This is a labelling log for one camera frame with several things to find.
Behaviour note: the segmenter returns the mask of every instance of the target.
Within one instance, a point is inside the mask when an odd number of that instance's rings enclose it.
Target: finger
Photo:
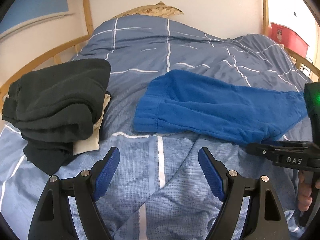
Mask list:
[[[299,171],[298,173],[299,183],[303,183],[305,180],[305,176],[303,174],[303,171]]]
[[[309,184],[305,184],[305,183],[301,183],[298,186],[298,192],[300,195],[306,196],[306,197],[310,197],[312,189],[311,189],[311,185]]]
[[[305,211],[308,211],[309,206],[305,206],[305,205],[303,205],[303,204],[301,204],[301,203],[298,203],[298,209],[299,209],[300,211],[305,212]]]
[[[306,197],[301,194],[298,195],[298,201],[304,206],[310,206],[312,203],[312,198],[311,197]]]

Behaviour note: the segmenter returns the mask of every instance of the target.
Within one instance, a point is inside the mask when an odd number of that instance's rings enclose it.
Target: white wall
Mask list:
[[[268,0],[269,21],[294,30],[310,46],[307,57],[315,56],[316,22],[303,0]]]
[[[0,40],[0,86],[31,60],[59,46],[87,34],[82,0],[68,0],[74,14],[40,23]]]
[[[220,38],[261,33],[262,0],[90,0],[93,27],[129,9],[159,1],[184,12],[173,20]]]

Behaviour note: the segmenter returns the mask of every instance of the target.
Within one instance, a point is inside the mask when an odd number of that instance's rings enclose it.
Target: wooden bed frame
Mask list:
[[[3,108],[3,98],[6,96],[6,94],[9,91],[9,86],[11,83],[18,80],[22,75],[34,70],[36,67],[44,63],[45,61],[49,60],[50,58],[53,58],[53,61],[55,64],[62,63],[61,58],[59,56],[59,53],[74,47],[75,53],[79,53],[81,47],[80,44],[84,41],[87,41],[92,33],[93,33],[93,25],[92,25],[92,17],[91,17],[91,11],[90,11],[90,2],[89,0],[83,0],[83,8],[84,8],[84,17],[86,22],[86,27],[88,34],[84,35],[82,37],[76,38],[74,40],[68,41],[60,46],[57,46],[46,53],[40,55],[39,57],[35,58],[28,64],[26,64],[24,67],[22,67],[20,70],[18,70],[13,76],[11,76],[1,87],[0,87],[0,113],[2,113]],[[263,25],[262,25],[262,34],[268,35],[268,26],[269,26],[269,16],[268,16],[268,0],[263,0]],[[296,60],[295,66],[296,68],[300,69],[301,64],[308,67],[311,72],[313,72],[317,77],[319,77],[320,81],[320,70],[316,68],[312,63],[310,63],[308,60],[294,52],[293,50],[289,48],[284,48],[285,51]]]

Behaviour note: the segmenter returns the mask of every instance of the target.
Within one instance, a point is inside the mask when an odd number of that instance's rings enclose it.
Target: bed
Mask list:
[[[74,177],[101,160],[110,147],[119,148],[120,164],[106,195],[97,202],[114,239],[205,239],[221,202],[212,195],[198,163],[201,147],[208,147],[227,169],[244,177],[267,175],[292,238],[299,237],[301,229],[294,219],[297,171],[273,166],[247,155],[238,145],[209,136],[138,133],[132,126],[135,107],[148,83],[173,69],[240,86],[302,91],[311,80],[278,44],[259,34],[221,40],[169,19],[132,15],[96,28],[71,60],[83,58],[110,62],[112,100],[103,118],[100,150],[79,155],[56,174],[60,179]],[[282,139],[312,140],[309,118]],[[6,124],[0,135],[0,211],[21,240],[28,238],[33,212],[49,178],[26,160],[25,145],[19,130]],[[86,239],[74,198],[70,206],[79,239]],[[233,239],[240,237],[247,206],[248,198],[244,198]]]

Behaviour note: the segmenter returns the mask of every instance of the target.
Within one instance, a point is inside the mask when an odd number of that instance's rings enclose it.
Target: wooden bed rail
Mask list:
[[[50,58],[53,58],[53,61],[55,64],[62,63],[61,58],[59,56],[59,53],[65,51],[66,49],[69,49],[71,47],[75,47],[75,52],[79,53],[80,51],[80,43],[87,41],[91,35],[85,35],[81,36],[79,38],[76,38],[74,40],[68,41],[60,46],[57,46],[53,49],[50,49],[49,51],[45,52],[44,54],[40,55],[39,57],[35,58],[31,62],[29,62],[27,65],[22,67],[20,70],[18,70],[12,77],[10,77],[1,87],[0,87],[0,113],[2,113],[3,108],[3,97],[8,93],[9,86],[11,83],[17,81],[19,78],[22,77],[22,75],[34,70],[36,67],[44,63]]]
[[[284,47],[285,51],[293,58],[296,59],[296,68],[300,69],[301,64],[305,65],[309,68],[318,78],[320,81],[320,69],[318,69],[315,65],[313,65],[310,61],[305,59],[304,57],[300,56],[298,53],[294,52],[293,50]]]

